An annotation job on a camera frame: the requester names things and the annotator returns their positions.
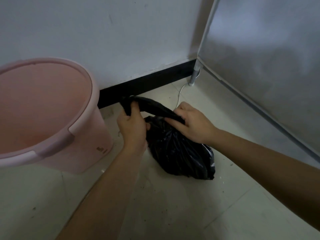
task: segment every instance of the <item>pink plastic bucket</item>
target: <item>pink plastic bucket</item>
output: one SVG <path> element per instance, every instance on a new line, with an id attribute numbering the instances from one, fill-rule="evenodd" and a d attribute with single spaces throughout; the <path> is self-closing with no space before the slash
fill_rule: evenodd
<path id="1" fill-rule="evenodd" d="M 0 68 L 0 167 L 30 163 L 81 173 L 112 138 L 97 107 L 99 89 L 77 63 L 22 60 Z"/>

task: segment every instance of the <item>plastic bag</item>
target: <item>plastic bag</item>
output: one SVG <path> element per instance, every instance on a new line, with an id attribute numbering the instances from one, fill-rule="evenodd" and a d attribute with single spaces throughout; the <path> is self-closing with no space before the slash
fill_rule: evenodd
<path id="1" fill-rule="evenodd" d="M 203 180 L 214 178 L 211 148 L 189 140 L 164 120 L 168 117 L 184 124 L 182 117 L 152 99 L 139 96 L 126 97 L 120 102 L 127 115 L 131 115 L 132 101 L 138 102 L 141 112 L 155 115 L 145 118 L 151 125 L 146 140 L 153 158 L 167 173 Z"/>

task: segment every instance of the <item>right hand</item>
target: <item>right hand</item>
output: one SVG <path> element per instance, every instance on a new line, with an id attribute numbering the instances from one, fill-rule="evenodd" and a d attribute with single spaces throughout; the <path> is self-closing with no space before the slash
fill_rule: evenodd
<path id="1" fill-rule="evenodd" d="M 212 139 L 219 129 L 203 113 L 186 102 L 181 102 L 174 112 L 185 120 L 185 125 L 169 118 L 165 118 L 166 122 L 191 141 L 209 146 L 212 144 Z"/>

